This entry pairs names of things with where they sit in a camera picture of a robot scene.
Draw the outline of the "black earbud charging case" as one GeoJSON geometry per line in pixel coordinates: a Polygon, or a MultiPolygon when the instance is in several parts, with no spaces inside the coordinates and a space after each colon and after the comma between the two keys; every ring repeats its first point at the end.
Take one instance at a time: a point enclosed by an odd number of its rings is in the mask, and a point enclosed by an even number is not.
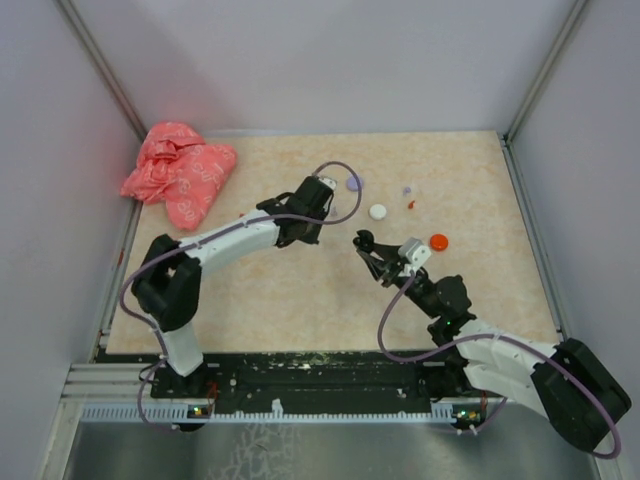
{"type": "Polygon", "coordinates": [[[369,230],[358,230],[353,239],[353,245],[361,251],[372,252],[375,247],[373,233],[369,230]]]}

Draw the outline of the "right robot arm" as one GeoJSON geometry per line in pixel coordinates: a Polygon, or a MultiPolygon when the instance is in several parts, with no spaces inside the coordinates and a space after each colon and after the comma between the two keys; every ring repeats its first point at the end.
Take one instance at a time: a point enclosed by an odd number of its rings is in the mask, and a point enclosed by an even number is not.
{"type": "Polygon", "coordinates": [[[446,380],[454,393],[481,390],[512,400],[583,452],[595,453],[607,435],[618,434],[631,398],[583,342],[526,340],[479,319],[461,276],[430,279],[424,265],[431,252],[416,238],[385,245],[360,230],[353,244],[376,282],[397,287],[398,298],[430,319],[427,331],[451,366],[446,380]]]}

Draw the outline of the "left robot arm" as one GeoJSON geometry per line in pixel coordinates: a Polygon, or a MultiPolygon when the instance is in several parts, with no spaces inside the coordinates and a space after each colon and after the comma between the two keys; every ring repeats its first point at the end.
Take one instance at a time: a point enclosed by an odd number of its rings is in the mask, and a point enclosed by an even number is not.
{"type": "Polygon", "coordinates": [[[157,325],[176,389],[194,397],[208,384],[192,325],[203,278],[262,249],[316,244],[336,186],[329,177],[308,176],[295,192],[260,202],[224,227],[181,240],[167,234],[154,239],[144,258],[150,267],[135,276],[131,293],[157,325]]]}

